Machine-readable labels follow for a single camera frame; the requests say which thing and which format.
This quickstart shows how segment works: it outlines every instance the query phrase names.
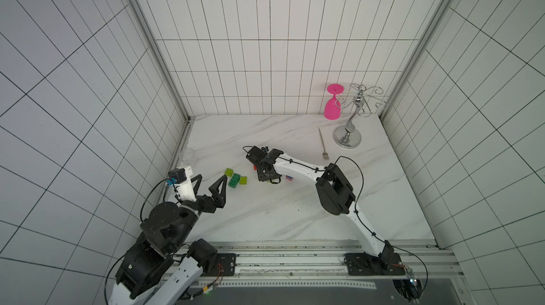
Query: marble table surface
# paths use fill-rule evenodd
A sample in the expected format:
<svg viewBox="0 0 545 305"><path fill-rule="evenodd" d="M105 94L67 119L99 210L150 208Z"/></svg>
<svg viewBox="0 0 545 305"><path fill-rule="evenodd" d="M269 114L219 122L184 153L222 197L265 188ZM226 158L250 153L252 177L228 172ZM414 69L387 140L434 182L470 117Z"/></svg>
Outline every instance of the marble table surface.
<svg viewBox="0 0 545 305"><path fill-rule="evenodd" d="M202 174L199 194L226 168L248 177L246 186L227 187L225 208L203 213L188 241L209 242L264 240L345 240L355 236L339 216L320 205L315 187L294 179L278 185L260 182L253 165L245 158L245 145L279 149L305 162L328 165L339 155L358 162L364 172L364 189L359 206L386 239L432 239L424 214L409 186L396 154L377 115L354 120L362 135L355 149L335 144L333 130L346 121L323 115L210 115L196 118L187 147L195 149L199 162L194 174ZM322 130L330 161L322 158ZM337 165L358 196L361 175L348 159Z"/></svg>

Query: metal fork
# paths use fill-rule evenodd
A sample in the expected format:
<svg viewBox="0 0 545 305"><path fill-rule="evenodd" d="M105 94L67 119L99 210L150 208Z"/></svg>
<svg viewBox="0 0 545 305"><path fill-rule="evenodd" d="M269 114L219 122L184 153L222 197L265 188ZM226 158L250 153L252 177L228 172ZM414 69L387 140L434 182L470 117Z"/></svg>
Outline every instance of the metal fork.
<svg viewBox="0 0 545 305"><path fill-rule="evenodd" d="M324 138L322 137L322 131L320 130L320 128L318 128L318 132L320 132L320 139L322 140L322 146L324 147L324 153L322 153L322 156L325 160L329 160L329 155L327 152L325 152Z"/></svg>

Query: small block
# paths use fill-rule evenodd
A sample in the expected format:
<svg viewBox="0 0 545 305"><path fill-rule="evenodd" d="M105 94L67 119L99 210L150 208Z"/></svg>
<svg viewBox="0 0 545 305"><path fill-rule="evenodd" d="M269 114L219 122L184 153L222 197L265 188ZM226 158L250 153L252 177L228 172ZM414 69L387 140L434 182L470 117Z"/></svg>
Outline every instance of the small block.
<svg viewBox="0 0 545 305"><path fill-rule="evenodd" d="M231 188L236 188L236 185L238 184L239 180L240 180L240 175L239 174L233 174L233 177L229 181L229 186Z"/></svg>

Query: white tile wall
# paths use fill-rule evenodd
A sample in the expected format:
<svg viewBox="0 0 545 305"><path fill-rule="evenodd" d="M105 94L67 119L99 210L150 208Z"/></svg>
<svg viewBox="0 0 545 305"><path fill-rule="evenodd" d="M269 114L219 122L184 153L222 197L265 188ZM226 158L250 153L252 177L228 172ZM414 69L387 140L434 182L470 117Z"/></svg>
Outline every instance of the white tile wall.
<svg viewBox="0 0 545 305"><path fill-rule="evenodd" d="M127 0L0 6L0 303L104 304L182 110Z"/></svg>
<svg viewBox="0 0 545 305"><path fill-rule="evenodd" d="M139 0L192 115L319 113L331 83L387 100L439 1Z"/></svg>
<svg viewBox="0 0 545 305"><path fill-rule="evenodd" d="M543 20L543 0L454 0L383 119L478 304L545 295Z"/></svg>

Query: black mounting plate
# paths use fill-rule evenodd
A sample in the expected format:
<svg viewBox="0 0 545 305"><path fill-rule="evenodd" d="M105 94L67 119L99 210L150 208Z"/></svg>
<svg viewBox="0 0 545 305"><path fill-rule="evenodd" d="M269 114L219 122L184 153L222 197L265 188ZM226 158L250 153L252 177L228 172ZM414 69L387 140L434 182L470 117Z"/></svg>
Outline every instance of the black mounting plate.
<svg viewBox="0 0 545 305"><path fill-rule="evenodd" d="M208 274L203 274L203 277L217 277L218 273L220 272L220 267L218 266L218 264L221 264L221 266L223 267L222 275L224 277L232 277L233 275L235 275L236 254L218 253L214 269Z"/></svg>
<svg viewBox="0 0 545 305"><path fill-rule="evenodd" d="M401 261L399 254L394 253L391 261ZM405 269L398 266L383 270L379 259L366 253L346 253L344 263L348 275L405 275Z"/></svg>

